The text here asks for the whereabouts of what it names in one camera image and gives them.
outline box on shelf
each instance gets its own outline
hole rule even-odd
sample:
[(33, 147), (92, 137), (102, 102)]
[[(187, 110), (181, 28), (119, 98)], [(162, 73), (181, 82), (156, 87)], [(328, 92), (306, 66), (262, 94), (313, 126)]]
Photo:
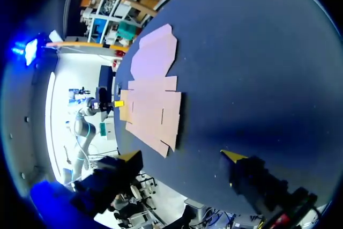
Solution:
[(122, 0), (122, 3), (124, 3), (125, 5), (129, 5), (132, 8), (137, 9), (141, 12), (145, 12), (152, 17), (155, 17), (157, 15), (157, 12), (155, 10), (142, 5), (140, 2), (134, 0)]
[(80, 6), (82, 8), (87, 8), (92, 4), (92, 0), (81, 0)]
[[(159, 3), (159, 1), (160, 1), (160, 0), (140, 0), (139, 2), (140, 2), (140, 4), (146, 6), (146, 7), (150, 8), (150, 9), (154, 9), (154, 7)], [(144, 19), (144, 17), (145, 17), (146, 15), (147, 15), (146, 12), (141, 11), (141, 12), (137, 15), (136, 20), (137, 20), (138, 22), (141, 22), (141, 21)]]
[(82, 0), (80, 6), (83, 8), (95, 8), (99, 7), (101, 0)]

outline blue light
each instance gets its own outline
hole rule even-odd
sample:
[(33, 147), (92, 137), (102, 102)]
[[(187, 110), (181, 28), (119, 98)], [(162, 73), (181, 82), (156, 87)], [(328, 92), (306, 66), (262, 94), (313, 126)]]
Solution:
[(24, 54), (24, 50), (23, 49), (19, 49), (19, 48), (12, 48), (13, 53), (18, 54), (18, 55), (23, 55)]
[(35, 39), (29, 42), (25, 47), (26, 65), (29, 66), (36, 58), (38, 40)]

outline floor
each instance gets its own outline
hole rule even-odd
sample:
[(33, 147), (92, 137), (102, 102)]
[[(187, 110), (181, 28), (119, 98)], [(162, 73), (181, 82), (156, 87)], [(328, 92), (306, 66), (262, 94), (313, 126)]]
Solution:
[[(187, 198), (159, 181), (156, 183), (157, 186), (152, 188), (156, 193), (150, 195), (152, 202), (148, 203), (156, 207), (156, 215), (168, 225), (182, 216)], [(113, 212), (105, 211), (104, 214), (96, 215), (94, 220), (112, 229), (120, 228)]]
[[(187, 199), (187, 197), (172, 190), (162, 182), (156, 181), (156, 183), (157, 186), (151, 188), (151, 190), (155, 191), (156, 193), (150, 194), (152, 200), (148, 201), (148, 204), (152, 207), (156, 207), (156, 215), (161, 219), (162, 222), (168, 225), (182, 216), (185, 208), (184, 201)], [(325, 206), (321, 206), (318, 208), (320, 212), (323, 212), (324, 209)], [(118, 226), (118, 222), (112, 212), (106, 211), (104, 214), (98, 214), (94, 218), (94, 220), (108, 226), (109, 228), (120, 229), (120, 227)], [(315, 226), (316, 221), (317, 215), (314, 211), (311, 210), (300, 222), (300, 225), (303, 229), (311, 229)], [(142, 219), (142, 217), (133, 220), (134, 224), (140, 224), (143, 222), (144, 220)], [(221, 216), (217, 223), (209, 226), (208, 228), (224, 229), (226, 223), (227, 218), (225, 216)]]

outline cardboard sheet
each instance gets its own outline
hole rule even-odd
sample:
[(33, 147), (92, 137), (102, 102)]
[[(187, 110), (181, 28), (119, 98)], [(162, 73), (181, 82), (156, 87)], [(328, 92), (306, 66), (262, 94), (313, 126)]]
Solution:
[(180, 120), (181, 92), (176, 91), (177, 76), (166, 77), (175, 59), (177, 40), (170, 25), (164, 25), (143, 37), (132, 58), (134, 81), (122, 91), (120, 119), (126, 130), (167, 156), (169, 146), (176, 148)]

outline yellow object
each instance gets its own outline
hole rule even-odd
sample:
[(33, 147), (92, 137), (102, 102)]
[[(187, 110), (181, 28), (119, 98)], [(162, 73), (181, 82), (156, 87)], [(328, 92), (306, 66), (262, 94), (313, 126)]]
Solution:
[[(66, 47), (66, 46), (70, 46), (70, 47), (79, 47), (79, 46), (85, 46), (85, 47), (95, 47), (95, 48), (103, 48), (104, 45), (100, 44), (100, 43), (92, 43), (92, 42), (49, 42), (47, 43), (47, 47)], [(129, 50), (128, 47), (121, 47), (121, 46), (117, 46), (117, 45), (110, 45), (109, 46), (110, 49), (115, 49), (115, 50), (120, 50), (123, 52), (127, 52)]]
[(139, 152), (139, 150), (138, 150), (138, 151), (133, 151), (133, 152), (130, 152), (130, 153), (127, 153), (127, 154), (119, 155), (119, 156), (117, 156), (116, 158), (125, 160), (125, 161), (127, 162), (127, 161), (129, 161), (134, 155), (136, 155), (138, 152)]
[(114, 107), (123, 107), (124, 101), (114, 101)]
[(243, 159), (243, 158), (248, 158), (246, 156), (239, 155), (237, 153), (227, 151), (227, 150), (221, 150), (220, 152), (224, 153), (231, 159), (234, 163), (237, 163), (238, 160)]

